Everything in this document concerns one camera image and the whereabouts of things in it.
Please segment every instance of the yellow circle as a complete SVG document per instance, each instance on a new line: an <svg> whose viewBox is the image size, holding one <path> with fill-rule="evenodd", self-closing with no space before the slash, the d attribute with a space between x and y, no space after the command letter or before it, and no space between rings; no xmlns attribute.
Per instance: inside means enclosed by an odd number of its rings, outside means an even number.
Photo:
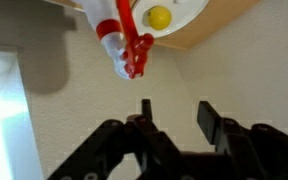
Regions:
<svg viewBox="0 0 288 180"><path fill-rule="evenodd" d="M155 6L148 11L148 23L155 30L167 28L172 21L172 13L166 7Z"/></svg>

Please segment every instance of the white wall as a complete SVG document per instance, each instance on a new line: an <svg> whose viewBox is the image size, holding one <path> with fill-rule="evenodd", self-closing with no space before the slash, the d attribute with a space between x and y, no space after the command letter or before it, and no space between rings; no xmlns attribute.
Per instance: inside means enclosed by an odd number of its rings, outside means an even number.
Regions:
<svg viewBox="0 0 288 180"><path fill-rule="evenodd" d="M84 14L42 1L0 0L0 44L17 46L44 177L101 122L138 113L150 97L158 127L182 150L206 150L169 50L154 47L141 80L119 78ZM134 159L113 179L134 179Z"/></svg>
<svg viewBox="0 0 288 180"><path fill-rule="evenodd" d="M192 99L249 127L288 132L288 1L263 0L189 53L174 53Z"/></svg>

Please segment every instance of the red spray trigger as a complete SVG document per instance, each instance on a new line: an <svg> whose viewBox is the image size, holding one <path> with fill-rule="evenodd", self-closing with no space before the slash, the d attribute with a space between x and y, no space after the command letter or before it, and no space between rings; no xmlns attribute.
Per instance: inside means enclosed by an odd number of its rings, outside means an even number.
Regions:
<svg viewBox="0 0 288 180"><path fill-rule="evenodd" d="M154 38L151 34L138 35L129 0L116 0L116 5L127 42L121 58L126 61L125 71L134 79L144 75L147 52L152 47Z"/></svg>

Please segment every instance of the white spray bottle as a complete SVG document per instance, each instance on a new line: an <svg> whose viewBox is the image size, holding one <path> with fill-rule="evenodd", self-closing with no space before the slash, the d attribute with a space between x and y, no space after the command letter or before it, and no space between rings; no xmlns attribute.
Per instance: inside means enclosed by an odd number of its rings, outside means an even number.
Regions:
<svg viewBox="0 0 288 180"><path fill-rule="evenodd" d="M129 0L73 1L82 5L93 30L113 59L116 73L124 79L143 76L154 38L151 34L138 35Z"/></svg>

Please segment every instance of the wooden shelf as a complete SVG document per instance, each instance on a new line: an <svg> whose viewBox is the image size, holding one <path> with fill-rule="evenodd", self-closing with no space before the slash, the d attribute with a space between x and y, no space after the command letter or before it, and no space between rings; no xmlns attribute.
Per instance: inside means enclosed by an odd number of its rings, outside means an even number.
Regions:
<svg viewBox="0 0 288 180"><path fill-rule="evenodd" d="M47 0L52 3L82 10L70 0ZM130 0L133 5L137 0ZM205 9L182 29L155 40L156 45L189 50L204 41L220 28L229 24L260 0L209 0Z"/></svg>

